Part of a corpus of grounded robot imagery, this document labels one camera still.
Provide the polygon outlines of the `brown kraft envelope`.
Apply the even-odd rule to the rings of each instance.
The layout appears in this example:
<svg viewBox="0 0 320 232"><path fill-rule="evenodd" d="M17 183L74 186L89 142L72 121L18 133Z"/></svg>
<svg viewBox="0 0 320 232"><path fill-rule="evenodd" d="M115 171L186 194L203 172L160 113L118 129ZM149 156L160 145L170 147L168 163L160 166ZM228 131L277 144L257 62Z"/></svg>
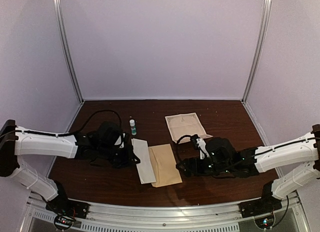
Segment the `brown kraft envelope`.
<svg viewBox="0 0 320 232"><path fill-rule="evenodd" d="M151 146L149 149L150 162L155 175L155 188L182 183L176 160L170 144Z"/></svg>

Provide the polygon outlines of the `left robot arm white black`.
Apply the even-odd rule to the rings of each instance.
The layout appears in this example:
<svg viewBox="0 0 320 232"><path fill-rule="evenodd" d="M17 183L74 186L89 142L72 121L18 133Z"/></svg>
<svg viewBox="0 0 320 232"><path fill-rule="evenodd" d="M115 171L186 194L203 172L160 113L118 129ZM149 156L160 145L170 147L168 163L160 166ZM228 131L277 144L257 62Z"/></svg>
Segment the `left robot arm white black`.
<svg viewBox="0 0 320 232"><path fill-rule="evenodd" d="M0 175L14 178L27 189L39 194L57 214L69 213L73 206L63 188L28 165L23 155L57 156L67 159L104 159L116 169L137 165L141 161L134 154L129 135L112 122L102 122L96 131L82 133L49 133L18 127L7 120L0 131Z"/></svg>

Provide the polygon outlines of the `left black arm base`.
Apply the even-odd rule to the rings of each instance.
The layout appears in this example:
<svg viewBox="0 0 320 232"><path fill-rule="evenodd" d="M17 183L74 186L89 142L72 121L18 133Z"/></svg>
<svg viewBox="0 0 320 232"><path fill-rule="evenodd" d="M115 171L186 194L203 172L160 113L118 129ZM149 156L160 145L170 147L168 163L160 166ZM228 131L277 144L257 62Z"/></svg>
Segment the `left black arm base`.
<svg viewBox="0 0 320 232"><path fill-rule="evenodd" d="M89 204L85 202L70 200L65 192L63 185L58 181L54 182L57 186L57 196L50 201L44 200L46 203L46 209L53 211L57 215L86 219Z"/></svg>

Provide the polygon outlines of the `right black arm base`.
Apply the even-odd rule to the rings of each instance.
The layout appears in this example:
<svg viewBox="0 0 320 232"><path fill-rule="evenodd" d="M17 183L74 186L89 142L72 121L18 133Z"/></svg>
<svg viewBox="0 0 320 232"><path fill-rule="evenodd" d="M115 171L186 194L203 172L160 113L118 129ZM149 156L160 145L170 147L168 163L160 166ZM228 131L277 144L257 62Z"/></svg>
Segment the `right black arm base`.
<svg viewBox="0 0 320 232"><path fill-rule="evenodd" d="M242 218L255 217L282 208L282 200L276 199L272 193L273 181L265 184L262 190L260 199L242 202L239 204L239 209Z"/></svg>

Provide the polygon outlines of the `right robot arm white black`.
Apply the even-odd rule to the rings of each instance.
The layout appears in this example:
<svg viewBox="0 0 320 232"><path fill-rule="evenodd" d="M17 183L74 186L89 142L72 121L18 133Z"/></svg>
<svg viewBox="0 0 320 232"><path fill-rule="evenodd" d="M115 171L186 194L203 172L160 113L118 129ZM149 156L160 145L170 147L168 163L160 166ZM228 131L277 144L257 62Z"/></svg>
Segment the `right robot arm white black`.
<svg viewBox="0 0 320 232"><path fill-rule="evenodd" d="M216 137L208 142L198 135L188 135L198 157L178 159L176 168L185 176L218 177L229 173L236 178L248 178L277 167L298 163L285 176L267 183L257 200L259 212L268 212L289 193L320 177L320 126L291 141L273 146L260 146L236 151L226 138Z"/></svg>

